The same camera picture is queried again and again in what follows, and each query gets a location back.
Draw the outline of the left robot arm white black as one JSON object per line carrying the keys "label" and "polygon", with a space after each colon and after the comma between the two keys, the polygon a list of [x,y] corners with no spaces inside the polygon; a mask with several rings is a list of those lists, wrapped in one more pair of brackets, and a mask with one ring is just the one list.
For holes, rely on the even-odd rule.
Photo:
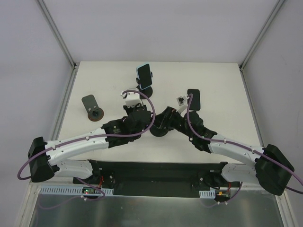
{"label": "left robot arm white black", "polygon": [[100,179],[99,168],[92,160],[72,158],[94,150],[108,149],[133,142],[148,130],[153,112],[145,105],[124,107],[127,115],[109,121],[84,135],[65,140],[45,141],[35,138],[28,152],[30,179],[34,183],[47,181],[54,176],[77,177],[95,184]]}

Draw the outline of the black phone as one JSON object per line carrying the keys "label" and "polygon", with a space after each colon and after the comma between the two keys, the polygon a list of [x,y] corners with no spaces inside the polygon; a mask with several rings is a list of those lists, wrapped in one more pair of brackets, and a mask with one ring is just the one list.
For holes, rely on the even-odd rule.
{"label": "black phone", "polygon": [[191,111],[200,111],[201,109],[201,99],[200,99],[200,90],[199,89],[188,89],[187,94],[192,94],[192,102],[190,105]]}

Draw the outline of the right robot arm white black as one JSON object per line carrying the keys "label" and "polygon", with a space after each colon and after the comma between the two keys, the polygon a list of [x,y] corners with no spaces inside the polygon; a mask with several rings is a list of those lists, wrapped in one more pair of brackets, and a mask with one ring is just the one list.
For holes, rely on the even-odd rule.
{"label": "right robot arm white black", "polygon": [[235,165],[226,164],[222,170],[213,174],[217,186],[225,186],[228,182],[255,183],[267,192],[280,196],[294,171],[294,167],[277,146],[268,144],[264,148],[235,142],[206,128],[195,111],[181,116],[176,109],[168,106],[156,115],[151,133],[162,137],[171,130],[188,136],[189,141],[200,151],[238,161]]}

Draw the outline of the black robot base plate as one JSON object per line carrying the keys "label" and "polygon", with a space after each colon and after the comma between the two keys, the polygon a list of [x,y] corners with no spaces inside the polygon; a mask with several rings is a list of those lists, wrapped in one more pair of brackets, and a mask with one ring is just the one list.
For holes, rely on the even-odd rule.
{"label": "black robot base plate", "polygon": [[228,182],[222,176],[227,164],[148,163],[91,161],[93,175],[89,184],[102,184],[114,195],[197,198],[200,191],[220,187],[237,188],[238,181]]}

